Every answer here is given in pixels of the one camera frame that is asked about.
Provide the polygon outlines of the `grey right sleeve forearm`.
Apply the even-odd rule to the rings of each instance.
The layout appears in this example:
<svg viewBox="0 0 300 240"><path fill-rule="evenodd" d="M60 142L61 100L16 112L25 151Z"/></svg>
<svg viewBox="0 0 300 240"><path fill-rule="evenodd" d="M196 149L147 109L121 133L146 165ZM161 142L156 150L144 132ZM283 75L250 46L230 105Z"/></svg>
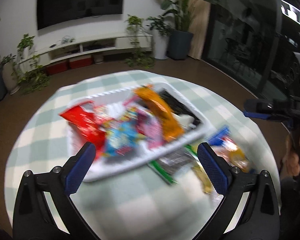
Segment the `grey right sleeve forearm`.
<svg viewBox="0 0 300 240"><path fill-rule="evenodd" d="M300 191L292 177L281 181L281 215L279 239L300 239Z"/></svg>

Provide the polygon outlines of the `right hand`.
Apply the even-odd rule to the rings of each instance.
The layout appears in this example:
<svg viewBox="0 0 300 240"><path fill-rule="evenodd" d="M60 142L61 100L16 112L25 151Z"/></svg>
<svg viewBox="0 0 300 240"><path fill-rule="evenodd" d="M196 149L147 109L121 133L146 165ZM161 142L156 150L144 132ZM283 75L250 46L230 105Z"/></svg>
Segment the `right hand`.
<svg viewBox="0 0 300 240"><path fill-rule="evenodd" d="M286 153L282 159L283 168L280 178L298 176L300 173L299 155L294 149L291 135L286 137Z"/></svg>

